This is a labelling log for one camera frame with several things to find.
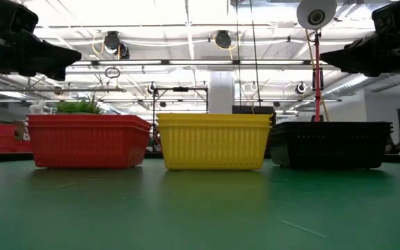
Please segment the red desk lamp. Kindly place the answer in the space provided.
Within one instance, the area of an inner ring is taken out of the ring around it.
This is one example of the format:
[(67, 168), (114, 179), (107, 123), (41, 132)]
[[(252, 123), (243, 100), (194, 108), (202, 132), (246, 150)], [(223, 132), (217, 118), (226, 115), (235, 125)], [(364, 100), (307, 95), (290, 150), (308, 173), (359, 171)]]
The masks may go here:
[(320, 37), (322, 36), (320, 30), (334, 18), (336, 9), (336, 0), (301, 0), (297, 8), (297, 21), (306, 30), (308, 45), (311, 42), (315, 45), (315, 55), (310, 55), (313, 67), (312, 90), (315, 93), (315, 122), (321, 122), (320, 106), (323, 87), (323, 73), (319, 60)]

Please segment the yellow plastic basket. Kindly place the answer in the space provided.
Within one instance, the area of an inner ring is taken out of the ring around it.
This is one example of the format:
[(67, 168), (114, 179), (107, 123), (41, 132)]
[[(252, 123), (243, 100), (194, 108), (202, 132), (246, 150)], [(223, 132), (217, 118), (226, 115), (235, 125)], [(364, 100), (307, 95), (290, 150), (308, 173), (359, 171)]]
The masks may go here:
[(194, 113), (160, 113), (158, 119), (211, 119), (211, 120), (267, 120), (272, 114), (194, 114)]
[(271, 126), (159, 122), (169, 170), (255, 170), (262, 167)]
[(169, 124), (261, 124), (271, 125), (270, 120), (250, 120), (250, 119), (158, 119), (161, 125)]

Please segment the succulent in white pot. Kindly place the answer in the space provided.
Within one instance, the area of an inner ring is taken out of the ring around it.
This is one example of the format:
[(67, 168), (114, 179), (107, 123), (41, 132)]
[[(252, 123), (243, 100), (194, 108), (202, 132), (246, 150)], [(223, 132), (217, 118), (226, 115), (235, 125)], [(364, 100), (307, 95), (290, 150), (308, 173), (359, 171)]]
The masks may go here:
[(57, 113), (100, 115), (102, 108), (95, 96), (78, 101), (61, 101), (57, 104)]

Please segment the black stand frame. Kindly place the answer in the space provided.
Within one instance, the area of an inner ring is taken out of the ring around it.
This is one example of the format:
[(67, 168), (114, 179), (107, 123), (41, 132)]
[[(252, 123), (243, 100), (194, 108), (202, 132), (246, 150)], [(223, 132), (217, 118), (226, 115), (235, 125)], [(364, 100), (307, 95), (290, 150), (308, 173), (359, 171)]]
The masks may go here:
[(200, 96), (203, 101), (206, 103), (206, 113), (208, 113), (209, 108), (209, 93), (207, 87), (185, 87), (185, 86), (178, 86), (178, 87), (156, 87), (152, 84), (150, 87), (151, 96), (152, 96), (152, 126), (151, 126), (151, 150), (153, 151), (156, 146), (156, 102), (158, 98), (156, 96), (156, 92), (162, 90), (162, 92), (158, 95), (159, 98), (163, 97), (167, 91), (172, 92), (189, 92), (194, 91), (198, 96)]

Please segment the green table mat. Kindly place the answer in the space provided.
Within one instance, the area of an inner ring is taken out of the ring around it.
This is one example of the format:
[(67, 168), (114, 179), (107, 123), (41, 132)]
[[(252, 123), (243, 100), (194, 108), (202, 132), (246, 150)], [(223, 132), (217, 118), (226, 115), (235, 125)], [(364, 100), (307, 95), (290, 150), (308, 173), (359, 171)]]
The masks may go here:
[(0, 162), (0, 250), (400, 250), (400, 164), (172, 172)]

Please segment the red plastic basket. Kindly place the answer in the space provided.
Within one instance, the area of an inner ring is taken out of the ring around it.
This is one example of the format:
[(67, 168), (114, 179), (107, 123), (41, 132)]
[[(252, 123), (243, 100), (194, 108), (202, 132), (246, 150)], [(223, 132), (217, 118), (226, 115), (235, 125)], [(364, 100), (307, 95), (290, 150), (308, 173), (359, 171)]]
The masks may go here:
[(150, 128), (151, 123), (138, 120), (31, 120), (29, 126), (143, 126)]
[(37, 167), (121, 169), (144, 160), (150, 124), (29, 126)]
[(31, 122), (147, 122), (136, 115), (28, 115)]

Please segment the red storage crate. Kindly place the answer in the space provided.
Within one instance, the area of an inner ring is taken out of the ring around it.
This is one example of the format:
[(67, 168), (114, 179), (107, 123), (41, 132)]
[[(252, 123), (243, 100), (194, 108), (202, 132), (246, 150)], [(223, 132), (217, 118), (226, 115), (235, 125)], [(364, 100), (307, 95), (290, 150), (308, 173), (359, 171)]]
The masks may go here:
[(31, 142), (24, 126), (0, 124), (0, 153), (31, 153)]

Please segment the black plastic basket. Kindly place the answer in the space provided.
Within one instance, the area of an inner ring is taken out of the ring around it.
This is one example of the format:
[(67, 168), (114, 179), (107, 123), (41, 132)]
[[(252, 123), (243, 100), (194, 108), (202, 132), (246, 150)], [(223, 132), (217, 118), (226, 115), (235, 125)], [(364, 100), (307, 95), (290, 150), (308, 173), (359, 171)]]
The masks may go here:
[(269, 134), (274, 164), (293, 169), (374, 169), (382, 164), (390, 129), (278, 131)]
[(375, 130), (392, 130), (393, 127), (366, 127), (366, 126), (361, 126), (360, 128), (358, 127), (293, 127), (293, 128), (288, 128), (288, 127), (281, 127), (281, 128), (272, 128), (273, 131), (285, 131), (285, 130), (306, 130), (306, 129), (323, 129), (323, 130), (363, 130), (363, 131), (375, 131)]
[(393, 127), (390, 122), (283, 122), (276, 124), (274, 128), (281, 127)]

